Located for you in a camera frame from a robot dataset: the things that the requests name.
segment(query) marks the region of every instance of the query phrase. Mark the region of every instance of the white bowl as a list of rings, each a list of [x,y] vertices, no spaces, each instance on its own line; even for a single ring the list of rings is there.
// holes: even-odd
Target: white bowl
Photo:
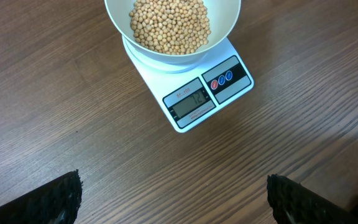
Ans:
[[[104,2],[112,22],[129,43],[145,56],[164,63],[185,63],[203,57],[209,49],[218,45],[229,35],[237,22],[241,9],[241,0],[204,0],[204,5],[208,9],[207,17],[211,30],[211,34],[208,36],[209,43],[202,45],[192,54],[167,55],[146,49],[135,41],[129,16],[129,12],[134,8],[135,0],[105,0]]]

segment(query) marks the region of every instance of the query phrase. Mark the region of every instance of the dried chickpea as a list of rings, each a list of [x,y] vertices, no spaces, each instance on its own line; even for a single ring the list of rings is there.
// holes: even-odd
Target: dried chickpea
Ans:
[[[211,34],[203,0],[137,0],[129,12],[135,41],[169,55],[196,52]]]

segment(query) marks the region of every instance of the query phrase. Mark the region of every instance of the wooden table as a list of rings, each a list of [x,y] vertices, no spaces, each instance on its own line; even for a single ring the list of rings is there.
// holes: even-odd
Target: wooden table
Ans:
[[[0,205],[75,169],[77,223],[274,223],[266,178],[358,201],[358,0],[249,0],[255,88],[176,133],[103,1],[0,0]]]

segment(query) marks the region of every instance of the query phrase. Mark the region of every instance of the red button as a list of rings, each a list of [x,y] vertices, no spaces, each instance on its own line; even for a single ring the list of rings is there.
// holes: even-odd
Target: red button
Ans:
[[[218,81],[213,80],[213,81],[211,82],[211,89],[212,89],[212,90],[216,90],[217,87],[218,87]]]

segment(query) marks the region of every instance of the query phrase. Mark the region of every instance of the white kitchen scale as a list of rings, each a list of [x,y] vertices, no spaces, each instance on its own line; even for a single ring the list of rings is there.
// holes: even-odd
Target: white kitchen scale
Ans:
[[[172,65],[124,47],[162,111],[185,133],[254,87],[247,67],[226,38],[197,62]]]

